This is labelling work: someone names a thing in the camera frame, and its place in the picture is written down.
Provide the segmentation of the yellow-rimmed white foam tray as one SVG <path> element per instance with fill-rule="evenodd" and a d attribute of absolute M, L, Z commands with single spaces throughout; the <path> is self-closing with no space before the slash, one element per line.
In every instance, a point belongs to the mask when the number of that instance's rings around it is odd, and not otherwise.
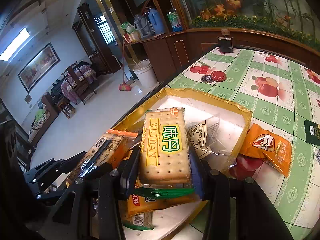
<path fill-rule="evenodd" d="M 178 233 L 209 205 L 204 239 L 228 239 L 231 192 L 227 176 L 250 127 L 242 105 L 194 89 L 163 88 L 149 94 L 115 129 L 142 131 L 121 185 L 130 217 L 152 218 L 140 239 Z"/>

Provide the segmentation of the orange cracker pack with barcode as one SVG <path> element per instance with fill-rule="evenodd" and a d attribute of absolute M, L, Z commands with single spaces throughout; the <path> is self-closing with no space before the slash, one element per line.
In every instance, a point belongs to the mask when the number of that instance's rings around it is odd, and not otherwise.
<path fill-rule="evenodd" d="M 76 178 L 84 177 L 104 163 L 118 167 L 137 137 L 136 132 L 107 130 L 69 174 L 66 185 L 71 186 Z"/>

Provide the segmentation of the clear bag with calligraphy label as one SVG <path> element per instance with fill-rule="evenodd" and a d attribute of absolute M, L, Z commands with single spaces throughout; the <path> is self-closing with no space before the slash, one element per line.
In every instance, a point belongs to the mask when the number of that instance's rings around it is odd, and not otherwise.
<path fill-rule="evenodd" d="M 236 157 L 227 148 L 227 143 L 218 138 L 220 115 L 216 114 L 202 122 L 193 122 L 187 128 L 189 146 L 193 146 L 199 158 L 207 161 L 212 170 L 227 173 L 236 165 Z"/>

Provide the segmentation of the blue thermos jug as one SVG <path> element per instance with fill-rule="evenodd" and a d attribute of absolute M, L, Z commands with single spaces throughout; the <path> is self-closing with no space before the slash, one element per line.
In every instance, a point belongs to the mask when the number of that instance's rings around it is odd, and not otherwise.
<path fill-rule="evenodd" d="M 149 10 L 149 20 L 154 28 L 155 34 L 163 34 L 165 33 L 165 26 L 163 24 L 163 21 L 161 19 L 160 13 L 156 10 L 151 8 Z"/>

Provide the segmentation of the red broom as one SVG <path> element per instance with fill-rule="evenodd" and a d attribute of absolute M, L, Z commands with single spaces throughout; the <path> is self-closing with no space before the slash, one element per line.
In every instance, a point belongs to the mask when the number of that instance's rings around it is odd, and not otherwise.
<path fill-rule="evenodd" d="M 121 61 L 117 60 L 121 73 L 122 73 L 122 83 L 119 85 L 118 90 L 121 92 L 129 92 L 132 90 L 131 85 L 129 84 L 129 79 L 125 81 L 125 69 L 124 69 L 124 46 L 121 46 Z"/>

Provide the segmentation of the grey thermos jug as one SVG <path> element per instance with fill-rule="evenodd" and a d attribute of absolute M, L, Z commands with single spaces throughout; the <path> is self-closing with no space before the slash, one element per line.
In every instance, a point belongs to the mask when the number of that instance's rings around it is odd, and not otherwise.
<path fill-rule="evenodd" d="M 152 36 L 149 22 L 145 16 L 137 14 L 134 19 L 135 30 L 139 32 L 141 38 Z"/>

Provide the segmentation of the orange snack packet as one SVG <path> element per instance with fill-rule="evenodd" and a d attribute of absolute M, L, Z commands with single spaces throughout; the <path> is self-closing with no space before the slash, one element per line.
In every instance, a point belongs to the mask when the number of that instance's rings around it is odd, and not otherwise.
<path fill-rule="evenodd" d="M 153 230 L 152 212 L 139 213 L 130 217 L 127 202 L 119 200 L 118 204 L 123 226 L 137 231 Z"/>

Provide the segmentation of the flower display glass case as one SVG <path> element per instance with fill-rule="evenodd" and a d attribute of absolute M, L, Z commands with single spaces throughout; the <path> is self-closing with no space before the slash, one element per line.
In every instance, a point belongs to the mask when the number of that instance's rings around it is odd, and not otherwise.
<path fill-rule="evenodd" d="M 171 0 L 187 28 L 264 31 L 319 50 L 319 14 L 307 0 Z"/>

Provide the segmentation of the Weidan soda cracker pack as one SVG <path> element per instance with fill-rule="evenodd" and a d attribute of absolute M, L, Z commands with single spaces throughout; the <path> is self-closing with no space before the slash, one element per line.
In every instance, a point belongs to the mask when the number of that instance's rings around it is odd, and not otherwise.
<path fill-rule="evenodd" d="M 146 111 L 133 194 L 170 199 L 194 192 L 184 108 Z"/>

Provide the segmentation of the green plaid fruit tablecloth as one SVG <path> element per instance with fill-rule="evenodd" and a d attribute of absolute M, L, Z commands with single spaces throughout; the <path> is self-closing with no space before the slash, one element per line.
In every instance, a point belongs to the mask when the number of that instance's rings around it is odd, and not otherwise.
<path fill-rule="evenodd" d="M 304 239 L 319 220 L 319 147 L 308 144 L 305 120 L 319 123 L 319 77 L 295 61 L 258 50 L 215 48 L 169 82 L 234 101 L 250 111 L 251 122 L 291 143 L 288 176 L 271 163 L 254 179 L 294 239 Z"/>

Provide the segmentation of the small orange chip bag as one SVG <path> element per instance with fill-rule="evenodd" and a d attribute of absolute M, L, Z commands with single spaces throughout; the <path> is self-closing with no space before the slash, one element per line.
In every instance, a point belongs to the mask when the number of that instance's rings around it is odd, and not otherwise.
<path fill-rule="evenodd" d="M 239 153 L 255 159 L 267 158 L 285 177 L 289 175 L 291 143 L 257 124 L 248 130 Z"/>

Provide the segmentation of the white plastic bucket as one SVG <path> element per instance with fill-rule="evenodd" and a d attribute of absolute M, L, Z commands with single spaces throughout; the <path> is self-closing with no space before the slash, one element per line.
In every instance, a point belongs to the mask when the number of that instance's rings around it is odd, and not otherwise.
<path fill-rule="evenodd" d="M 133 67 L 133 72 L 145 88 L 151 88 L 158 82 L 149 59 L 142 60 Z"/>

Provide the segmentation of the large yellow biscuit pack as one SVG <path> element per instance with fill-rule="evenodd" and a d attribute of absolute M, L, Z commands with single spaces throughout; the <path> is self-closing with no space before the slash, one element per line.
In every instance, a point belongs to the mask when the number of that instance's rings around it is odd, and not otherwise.
<path fill-rule="evenodd" d="M 190 185 L 143 185 L 138 180 L 133 183 L 121 178 L 120 187 L 123 196 L 119 201 L 122 219 L 196 202 L 200 199 Z"/>

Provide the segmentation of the dark ink bottle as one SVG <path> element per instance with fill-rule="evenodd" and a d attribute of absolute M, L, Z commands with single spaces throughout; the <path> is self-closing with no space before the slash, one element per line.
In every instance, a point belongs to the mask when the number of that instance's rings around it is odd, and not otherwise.
<path fill-rule="evenodd" d="M 230 36 L 229 29 L 221 29 L 222 36 L 218 37 L 219 51 L 221 53 L 233 52 L 233 37 Z"/>

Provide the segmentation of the dark green snack packet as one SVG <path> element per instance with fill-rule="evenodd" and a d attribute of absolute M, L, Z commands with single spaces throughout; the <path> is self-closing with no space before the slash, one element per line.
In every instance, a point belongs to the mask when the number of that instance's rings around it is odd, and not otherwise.
<path fill-rule="evenodd" d="M 306 142 L 320 146 L 320 124 L 304 120 Z"/>

